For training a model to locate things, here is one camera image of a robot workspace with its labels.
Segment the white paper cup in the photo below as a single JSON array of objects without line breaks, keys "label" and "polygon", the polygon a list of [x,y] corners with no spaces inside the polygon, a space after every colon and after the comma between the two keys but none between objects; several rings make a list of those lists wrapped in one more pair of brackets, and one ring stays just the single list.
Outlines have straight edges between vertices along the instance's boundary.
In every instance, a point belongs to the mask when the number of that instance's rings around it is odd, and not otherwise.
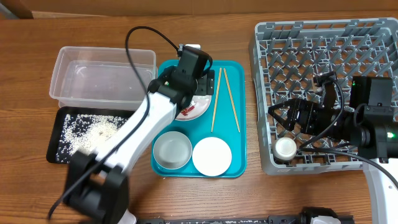
[{"label": "white paper cup", "polygon": [[291,161],[297,153],[297,145],[291,138],[282,137],[272,147],[273,155],[280,161]]}]

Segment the grey bowl with rice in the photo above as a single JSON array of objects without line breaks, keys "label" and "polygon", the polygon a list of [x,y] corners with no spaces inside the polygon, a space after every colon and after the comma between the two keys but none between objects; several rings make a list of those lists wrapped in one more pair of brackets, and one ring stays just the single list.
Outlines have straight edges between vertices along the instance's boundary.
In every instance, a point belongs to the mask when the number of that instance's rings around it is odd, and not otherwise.
[{"label": "grey bowl with rice", "polygon": [[157,138],[152,148],[152,155],[161,167],[175,170],[189,162],[192,151],[192,144],[186,135],[169,131]]}]

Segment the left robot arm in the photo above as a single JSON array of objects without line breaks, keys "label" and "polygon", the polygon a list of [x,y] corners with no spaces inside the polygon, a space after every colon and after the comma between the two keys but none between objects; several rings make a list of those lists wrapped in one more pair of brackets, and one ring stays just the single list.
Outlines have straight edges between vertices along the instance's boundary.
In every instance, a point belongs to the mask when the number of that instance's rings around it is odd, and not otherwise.
[{"label": "left robot arm", "polygon": [[69,164],[59,201],[96,223],[137,223],[129,211],[129,175],[161,130],[204,95],[213,74],[212,57],[197,44],[179,45],[175,66],[144,87],[145,98],[122,127],[92,152],[77,151]]}]

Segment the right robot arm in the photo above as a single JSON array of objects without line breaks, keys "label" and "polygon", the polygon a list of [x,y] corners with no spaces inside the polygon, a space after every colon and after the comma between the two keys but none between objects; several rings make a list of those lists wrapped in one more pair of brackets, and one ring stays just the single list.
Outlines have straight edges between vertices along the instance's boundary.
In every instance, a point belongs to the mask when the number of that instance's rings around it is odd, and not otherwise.
[{"label": "right robot arm", "polygon": [[323,93],[316,103],[293,98],[270,106],[268,113],[286,130],[298,124],[312,138],[299,151],[343,155],[342,147],[355,146],[346,156],[363,162],[369,187],[373,223],[397,223],[397,121],[391,105],[393,81],[389,77],[353,77],[349,107],[335,73],[313,77],[313,89]]}]

